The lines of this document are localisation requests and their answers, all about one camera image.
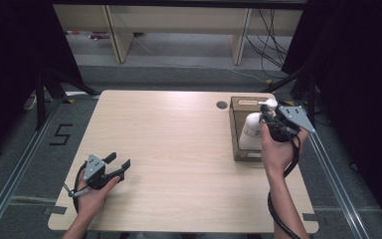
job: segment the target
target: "gray floor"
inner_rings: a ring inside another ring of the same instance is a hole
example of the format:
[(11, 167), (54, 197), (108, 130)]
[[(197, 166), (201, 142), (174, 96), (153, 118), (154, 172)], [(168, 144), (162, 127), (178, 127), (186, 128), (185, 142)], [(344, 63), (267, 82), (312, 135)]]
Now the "gray floor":
[[(109, 40), (93, 41), (89, 33), (67, 36), (88, 86), (96, 90), (137, 89), (177, 91), (245, 91), (256, 92), (266, 86), (264, 81), (284, 77), (277, 66), (262, 61), (247, 44), (241, 66), (232, 64), (226, 36), (187, 34), (137, 35), (126, 59), (115, 62)], [(290, 38), (279, 38), (286, 48)], [(275, 51), (269, 51), (274, 58)], [(218, 79), (211, 83), (205, 79)], [(65, 86), (67, 91), (76, 91)], [(289, 87), (276, 92), (279, 99), (288, 98)], [(23, 174), (12, 200), (0, 220), (0, 238), (60, 238), (63, 232), (47, 227), (51, 208), (59, 195), (65, 176), (71, 166), (78, 145), (93, 113), (96, 100), (75, 100), (61, 104), (56, 110), (40, 145)], [(371, 238), (382, 238), (382, 212), (362, 177), (348, 164), (350, 156), (341, 144), (327, 116), (315, 117), (317, 131), (327, 153), (342, 180), (349, 197), (359, 212)], [(26, 111), (14, 123), (11, 132), (2, 141), (0, 155), (0, 191), (17, 165), (24, 148), (35, 130), (34, 110)], [(58, 142), (54, 137), (61, 123), (72, 123), (64, 128), (70, 139), (64, 146), (50, 146)], [(300, 162), (303, 179), (317, 216), (320, 229), (313, 238), (353, 238), (342, 210), (336, 200), (313, 147), (307, 144)], [(91, 233), (90, 238), (97, 238)], [(105, 232), (100, 238), (117, 238), (119, 233)], [(263, 238), (272, 238), (264, 234)]]

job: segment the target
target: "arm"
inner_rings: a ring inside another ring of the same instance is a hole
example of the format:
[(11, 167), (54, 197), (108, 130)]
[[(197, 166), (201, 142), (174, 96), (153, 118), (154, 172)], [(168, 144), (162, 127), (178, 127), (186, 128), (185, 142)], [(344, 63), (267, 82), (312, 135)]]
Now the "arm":
[[(284, 171), (292, 160), (292, 146), (290, 142), (276, 142), (272, 139), (269, 128), (261, 123), (262, 128), (262, 159), (271, 188), (272, 203), (281, 221), (300, 238), (308, 238), (302, 221), (296, 211), (284, 178)], [(302, 148), (308, 137), (306, 130), (298, 134)], [(289, 238), (282, 228), (275, 222), (275, 238)]]
[[(83, 170), (80, 174), (81, 179), (79, 180), (78, 189), (87, 186), (83, 180), (84, 175), (85, 171)], [(104, 200), (106, 199), (107, 194), (116, 186), (119, 180), (119, 177), (115, 177), (101, 190), (90, 189), (87, 194), (79, 197), (79, 213), (63, 238), (83, 238), (89, 225), (92, 223), (93, 218), (103, 208)]]

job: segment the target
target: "floor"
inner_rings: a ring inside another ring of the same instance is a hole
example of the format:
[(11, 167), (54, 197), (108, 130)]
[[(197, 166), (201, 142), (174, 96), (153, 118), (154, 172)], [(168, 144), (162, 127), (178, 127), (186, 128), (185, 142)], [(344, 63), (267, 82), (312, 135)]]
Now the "floor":
[[(240, 77), (243, 76), (244, 71), (247, 75), (245, 77), (256, 78), (255, 72), (260, 70), (265, 70), (267, 73), (280, 70), (278, 64), (274, 64), (266, 59), (262, 60), (261, 56), (255, 52), (248, 41), (245, 45), (241, 65), (234, 66), (227, 36), (199, 34), (135, 34), (135, 39), (129, 49), (126, 61), (119, 64), (115, 60), (110, 40), (92, 40), (89, 38), (89, 34), (88, 32), (79, 32), (78, 34), (70, 33), (67, 35), (76, 61), (80, 68), (83, 68), (83, 72), (86, 72), (90, 67), (113, 67), (114, 69), (135, 67), (198, 68), (203, 70), (225, 69), (227, 70), (226, 74), (231, 76), (240, 75)], [(261, 40), (266, 41), (267, 38), (262, 37), (260, 40), (256, 36), (250, 36), (250, 40), (259, 49), (263, 49), (264, 46)], [(284, 49), (287, 49), (291, 38), (277, 38), (277, 41)], [(280, 64), (281, 58), (275, 49), (266, 48), (265, 53)], [(74, 115), (90, 115), (93, 112), (95, 103), (96, 101), (92, 103), (90, 101), (79, 101), (76, 109), (71, 108), (70, 105), (63, 104), (56, 114), (61, 116), (61, 118), (73, 113)], [(32, 127), (36, 120), (34, 114), (32, 111), (27, 111), (24, 116), (21, 116), (19, 123), (15, 123), (12, 132), (8, 135), (6, 141), (3, 142), (3, 144), (7, 145), (7, 152), (9, 150), (9, 154), (13, 155), (14, 158), (10, 158), (11, 160), (8, 160), (8, 163), (0, 162), (0, 189), (7, 182), (12, 169), (17, 166), (18, 158), (23, 154), (24, 148), (30, 146), (28, 139), (30, 136), (34, 136), (34, 128)], [(82, 138), (81, 133), (84, 132), (87, 126), (87, 119), (74, 118), (70, 120), (83, 121), (83, 123), (79, 123), (83, 128), (76, 131), (78, 135), (72, 136), (74, 141), (72, 142), (73, 147), (67, 149), (68, 152), (66, 152), (67, 154), (75, 155), (75, 145), (80, 143)], [(382, 238), (382, 212), (380, 208), (377, 206), (359, 174), (348, 166), (350, 157), (344, 150), (344, 146), (339, 144), (336, 132), (330, 126), (327, 117), (319, 116), (316, 118), (316, 121), (318, 126), (321, 127), (320, 139), (323, 141), (323, 144), (334, 146), (333, 150), (328, 152), (329, 156), (332, 158), (333, 163), (335, 163), (339, 179), (347, 186), (349, 197), (356, 205), (359, 215), (361, 215), (365, 226), (368, 228), (367, 231), (372, 238)], [(51, 153), (48, 148), (38, 148), (36, 150), (37, 158), (46, 158), (44, 155)], [(321, 165), (318, 163), (318, 158), (311, 147), (307, 151), (311, 151), (313, 156), (308, 158), (306, 162), (302, 162), (301, 167), (306, 165), (306, 178), (304, 177), (304, 180), (320, 224), (320, 231), (313, 235), (313, 238), (352, 238), (351, 229), (341, 213), (342, 209), (336, 201), (333, 190), (330, 189), (328, 179), (324, 176), (324, 172), (319, 169)], [(61, 174), (66, 174), (70, 163), (62, 161), (57, 155), (55, 155), (55, 161), (58, 165), (57, 171), (60, 171)], [(50, 195), (59, 193), (60, 186), (55, 185), (61, 183), (49, 180), (52, 178), (52, 171), (41, 171), (41, 168), (47, 165), (46, 163), (48, 162), (36, 159), (28, 165), (29, 170), (24, 175), (21, 175), (22, 181), (20, 187), (16, 189), (16, 196), (12, 198), (9, 208), (2, 215), (0, 238), (11, 237), (11, 235), (13, 238), (61, 237), (61, 232), (50, 232), (46, 228), (48, 216), (43, 215), (46, 214), (46, 210), (44, 211), (43, 208), (49, 209), (55, 203), (55, 199), (52, 199), (53, 197)], [(38, 176), (44, 178), (43, 184), (38, 188), (29, 186), (28, 181), (36, 180)], [(51, 192), (50, 190), (53, 190), (53, 188), (57, 188), (57, 191)], [(24, 213), (33, 219), (25, 218), (28, 223), (24, 223), (23, 220), (13, 220), (13, 218), (23, 218), (20, 214), (24, 215)], [(90, 238), (97, 238), (98, 236), (98, 234), (92, 234)], [(101, 238), (117, 237), (116, 235), (105, 234)], [(271, 238), (271, 235), (264, 235), (264, 238)]]

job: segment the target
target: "hand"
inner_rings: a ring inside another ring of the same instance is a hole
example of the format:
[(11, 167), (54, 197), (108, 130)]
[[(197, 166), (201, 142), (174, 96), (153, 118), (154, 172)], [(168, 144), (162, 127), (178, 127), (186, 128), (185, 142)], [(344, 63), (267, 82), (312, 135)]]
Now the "hand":
[[(79, 185), (77, 190), (80, 190), (87, 186), (84, 181), (85, 169), (80, 173)], [(116, 186), (120, 177), (115, 177), (107, 183), (107, 185), (100, 189), (94, 190), (90, 188), (90, 191), (79, 197), (79, 216), (86, 218), (94, 218), (98, 214), (104, 205), (104, 200), (107, 194)]]
[[(277, 142), (274, 141), (270, 135), (268, 125), (264, 122), (261, 123), (262, 132), (262, 159), (268, 174), (284, 174), (287, 166), (291, 163), (293, 158), (293, 148), (290, 142)], [(297, 135), (299, 141), (295, 137), (293, 139), (295, 145), (299, 147), (299, 153), (302, 151), (302, 145), (308, 138), (308, 132), (301, 129)]]

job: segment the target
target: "wooden table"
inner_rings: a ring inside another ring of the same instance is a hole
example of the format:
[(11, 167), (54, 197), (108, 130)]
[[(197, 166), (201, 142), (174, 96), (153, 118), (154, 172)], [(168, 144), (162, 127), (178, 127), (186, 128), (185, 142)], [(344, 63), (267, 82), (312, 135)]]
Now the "wooden table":
[[(231, 96), (268, 97), (259, 93), (105, 91), (66, 179), (69, 188), (89, 154), (111, 152), (127, 159), (125, 181), (108, 196), (90, 230), (163, 232), (273, 232), (267, 206), (269, 185), (261, 162), (233, 159), (228, 111)], [(296, 208), (313, 209), (297, 167), (287, 184)], [(67, 230), (76, 217), (72, 198), (62, 188), (49, 227)], [(317, 222), (303, 221), (308, 233)]]

